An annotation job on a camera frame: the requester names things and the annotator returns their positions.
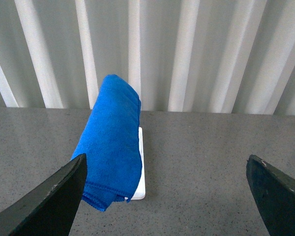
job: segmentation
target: gray countertop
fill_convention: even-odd
[[[70,160],[89,115],[0,108],[0,211]],[[295,178],[295,117],[142,112],[141,127],[146,197],[106,212],[81,201],[70,235],[268,235],[246,160]]]

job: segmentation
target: gray table surface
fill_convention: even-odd
[[[0,211],[70,160],[89,115],[0,108]],[[81,201],[70,235],[268,235],[246,160],[295,178],[295,117],[142,112],[141,127],[146,197],[106,212]]]

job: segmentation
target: white backdrop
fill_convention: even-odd
[[[0,106],[295,115],[295,0],[0,0]]]

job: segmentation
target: white plate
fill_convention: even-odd
[[[142,128],[139,127],[139,150],[142,160],[142,174],[141,179],[138,185],[136,192],[134,193],[131,200],[141,200],[146,196],[146,182],[144,177],[144,155],[143,155],[143,137],[142,137]]]

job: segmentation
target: folded towel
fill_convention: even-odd
[[[86,153],[82,199],[100,211],[124,197],[129,202],[138,187],[140,109],[139,96],[127,82],[117,75],[106,76],[71,158]]]

